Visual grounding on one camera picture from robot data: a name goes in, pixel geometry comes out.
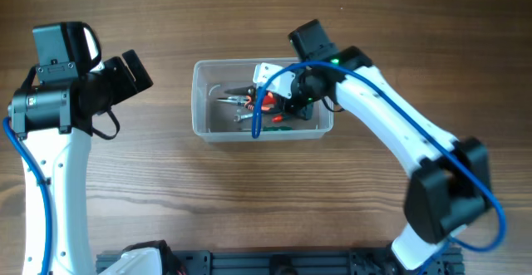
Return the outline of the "silver socket wrench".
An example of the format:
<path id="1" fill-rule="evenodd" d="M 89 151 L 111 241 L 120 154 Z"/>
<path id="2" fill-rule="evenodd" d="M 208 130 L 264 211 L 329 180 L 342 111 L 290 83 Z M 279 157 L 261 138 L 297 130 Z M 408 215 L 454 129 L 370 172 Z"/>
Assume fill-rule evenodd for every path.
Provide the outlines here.
<path id="1" fill-rule="evenodd" d="M 244 121 L 244 120 L 250 119 L 250 118 L 252 118 L 253 116 L 254 116 L 253 113 L 248 113 L 248 114 L 236 114 L 236 115 L 234 116 L 234 122 L 239 123 L 239 122 L 242 122 L 242 121 Z"/>

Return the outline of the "black red screwdriver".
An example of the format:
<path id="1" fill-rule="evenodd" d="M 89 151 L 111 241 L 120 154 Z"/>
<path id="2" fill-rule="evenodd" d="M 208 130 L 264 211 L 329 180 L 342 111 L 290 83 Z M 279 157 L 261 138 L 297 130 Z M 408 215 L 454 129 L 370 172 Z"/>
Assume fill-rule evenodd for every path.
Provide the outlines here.
<path id="1" fill-rule="evenodd" d="M 281 123 L 291 118 L 290 115 L 276 115 L 271 119 L 273 123 Z"/>

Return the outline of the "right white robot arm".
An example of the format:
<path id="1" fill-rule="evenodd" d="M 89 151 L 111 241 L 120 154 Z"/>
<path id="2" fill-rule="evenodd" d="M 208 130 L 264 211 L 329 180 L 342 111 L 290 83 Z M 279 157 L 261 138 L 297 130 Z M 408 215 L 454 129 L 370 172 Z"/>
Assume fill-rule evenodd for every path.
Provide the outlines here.
<path id="1" fill-rule="evenodd" d="M 493 206 L 487 149 L 433 125 L 383 78 L 355 46 L 340 50 L 319 20 L 288 34 L 302 62 L 292 85 L 294 105 L 328 96 L 355 115 L 396 156 L 409 183 L 406 227 L 391 251 L 406 271 L 423 273 L 468 225 Z"/>

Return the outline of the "red handled cutters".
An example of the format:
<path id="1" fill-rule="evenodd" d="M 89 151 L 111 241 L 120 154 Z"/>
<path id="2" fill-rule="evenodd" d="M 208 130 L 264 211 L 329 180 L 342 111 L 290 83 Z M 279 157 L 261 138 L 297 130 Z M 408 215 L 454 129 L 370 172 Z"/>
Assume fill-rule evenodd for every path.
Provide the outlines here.
<path id="1" fill-rule="evenodd" d="M 228 96 L 251 96 L 254 103 L 254 108 L 257 99 L 257 90 L 254 86 L 245 86 L 239 88 L 228 89 L 224 92 Z M 272 92 L 268 92 L 264 97 L 261 111 L 263 113 L 273 113 L 275 111 L 276 100 Z"/>

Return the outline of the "clear plastic container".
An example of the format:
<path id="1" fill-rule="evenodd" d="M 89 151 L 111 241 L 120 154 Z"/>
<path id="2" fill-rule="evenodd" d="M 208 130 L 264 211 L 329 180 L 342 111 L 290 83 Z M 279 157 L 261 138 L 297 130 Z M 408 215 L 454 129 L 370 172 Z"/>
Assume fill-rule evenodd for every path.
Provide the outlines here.
<path id="1" fill-rule="evenodd" d="M 226 97 L 228 89 L 250 86 L 253 83 L 254 69 L 259 63 L 271 63 L 286 67 L 298 61 L 295 57 L 203 60 L 195 64 L 191 112 L 192 126 L 197 136 L 214 142 L 254 142 L 267 140 L 307 140 L 319 139 L 333 127 L 333 113 L 318 101 L 313 106 L 311 120 L 289 119 L 273 123 L 271 115 L 262 117 L 263 126 L 289 126 L 288 131 L 261 131 L 255 139 L 251 132 L 238 131 L 238 128 L 251 128 L 251 120 L 234 122 L 236 114 L 248 114 L 242 106 L 217 101 Z"/>

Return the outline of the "orange black needle-nose pliers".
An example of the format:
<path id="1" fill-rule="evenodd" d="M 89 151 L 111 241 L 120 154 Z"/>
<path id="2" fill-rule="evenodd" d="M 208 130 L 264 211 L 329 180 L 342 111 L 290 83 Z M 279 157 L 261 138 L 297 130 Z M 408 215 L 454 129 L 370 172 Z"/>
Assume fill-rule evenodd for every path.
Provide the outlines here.
<path id="1" fill-rule="evenodd" d="M 253 110 L 254 109 L 254 103 L 251 96 L 227 96 L 218 98 L 217 101 L 223 102 L 223 103 L 229 103 L 236 106 L 242 106 L 243 108 L 246 108 L 247 110 Z"/>

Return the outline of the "green handled screwdriver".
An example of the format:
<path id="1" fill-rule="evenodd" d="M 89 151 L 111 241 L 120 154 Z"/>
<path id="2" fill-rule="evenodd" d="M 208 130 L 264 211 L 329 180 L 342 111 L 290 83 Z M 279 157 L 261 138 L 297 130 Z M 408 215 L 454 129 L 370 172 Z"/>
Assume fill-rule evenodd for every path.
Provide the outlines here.
<path id="1" fill-rule="evenodd" d="M 253 128 L 238 128 L 237 130 L 238 131 L 243 131 L 243 132 L 252 132 Z M 261 127 L 261 129 L 256 128 L 255 130 L 260 130 L 260 131 L 288 131 L 288 130 L 293 130 L 293 128 L 289 127 L 289 126 L 263 126 L 263 127 Z"/>

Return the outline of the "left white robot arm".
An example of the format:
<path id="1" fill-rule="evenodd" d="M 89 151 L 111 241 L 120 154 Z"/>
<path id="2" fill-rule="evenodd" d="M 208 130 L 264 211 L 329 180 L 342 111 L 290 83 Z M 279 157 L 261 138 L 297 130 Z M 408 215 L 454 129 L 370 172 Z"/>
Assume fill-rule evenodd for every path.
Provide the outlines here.
<path id="1" fill-rule="evenodd" d="M 94 115 L 153 84 L 129 50 L 88 71 L 74 61 L 59 78 L 17 90 L 3 127 L 20 154 L 25 179 L 25 274 L 94 274 L 88 238 L 86 169 Z"/>

